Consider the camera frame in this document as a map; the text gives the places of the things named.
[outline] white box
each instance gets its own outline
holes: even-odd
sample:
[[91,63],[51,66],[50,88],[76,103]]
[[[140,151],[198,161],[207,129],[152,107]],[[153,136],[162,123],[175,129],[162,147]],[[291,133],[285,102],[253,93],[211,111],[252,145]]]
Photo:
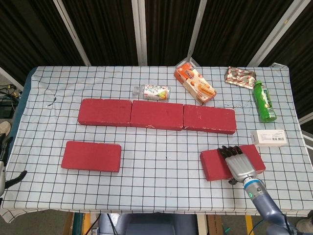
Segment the white box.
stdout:
[[284,130],[251,131],[252,143],[255,146],[282,146],[287,144]]

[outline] table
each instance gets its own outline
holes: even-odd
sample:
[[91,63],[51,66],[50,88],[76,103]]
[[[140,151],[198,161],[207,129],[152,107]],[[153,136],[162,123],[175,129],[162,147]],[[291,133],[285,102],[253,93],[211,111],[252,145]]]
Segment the table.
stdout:
[[[83,98],[138,100],[132,90],[139,84],[170,86],[169,102],[196,104],[175,80],[175,67],[37,67],[27,80],[29,84],[31,77],[31,89],[20,111],[7,180],[25,169],[28,173],[3,195],[4,220],[46,209],[257,214],[242,185],[207,182],[199,158],[201,151],[223,144],[251,144],[250,131],[255,129],[286,130],[287,146],[258,148],[266,165],[259,178],[283,213],[306,216],[313,209],[313,171],[294,110],[288,68],[247,68],[269,89],[277,114],[274,123],[259,122],[251,90],[224,82],[226,67],[197,69],[218,92],[206,105],[234,108],[234,135],[77,123]],[[120,144],[120,172],[62,169],[65,144],[72,140]]]

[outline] plastic bottle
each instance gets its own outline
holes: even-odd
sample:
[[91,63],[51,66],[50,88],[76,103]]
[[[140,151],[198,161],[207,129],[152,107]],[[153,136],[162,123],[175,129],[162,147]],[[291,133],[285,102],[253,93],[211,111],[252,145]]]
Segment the plastic bottle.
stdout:
[[272,107],[268,89],[262,86],[261,81],[255,82],[253,94],[259,108],[261,121],[271,122],[276,120],[277,117]]
[[170,97],[170,87],[156,85],[141,85],[134,87],[133,95],[139,95],[141,98],[154,100],[167,100]]

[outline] green bottle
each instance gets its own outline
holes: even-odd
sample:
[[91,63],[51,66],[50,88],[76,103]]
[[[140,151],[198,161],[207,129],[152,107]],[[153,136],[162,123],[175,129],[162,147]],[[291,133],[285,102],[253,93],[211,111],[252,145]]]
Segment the green bottle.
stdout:
[[261,81],[255,82],[253,94],[256,104],[259,107],[261,121],[271,122],[276,120],[277,117],[272,107],[268,89],[265,86],[262,86]]

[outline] red brick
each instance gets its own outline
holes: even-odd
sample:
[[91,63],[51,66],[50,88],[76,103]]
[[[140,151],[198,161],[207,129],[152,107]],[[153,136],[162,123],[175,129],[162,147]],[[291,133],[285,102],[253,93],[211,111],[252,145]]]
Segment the red brick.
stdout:
[[133,101],[131,126],[182,130],[183,104]]
[[[241,145],[239,147],[247,155],[258,174],[262,173],[265,170],[265,165],[256,147],[253,144]],[[201,152],[200,159],[207,181],[232,178],[225,159],[217,149]]]
[[121,146],[112,143],[68,141],[62,168],[118,172]]
[[78,122],[93,126],[130,126],[132,102],[120,99],[84,99]]
[[213,133],[236,132],[235,111],[197,105],[184,105],[184,129]]

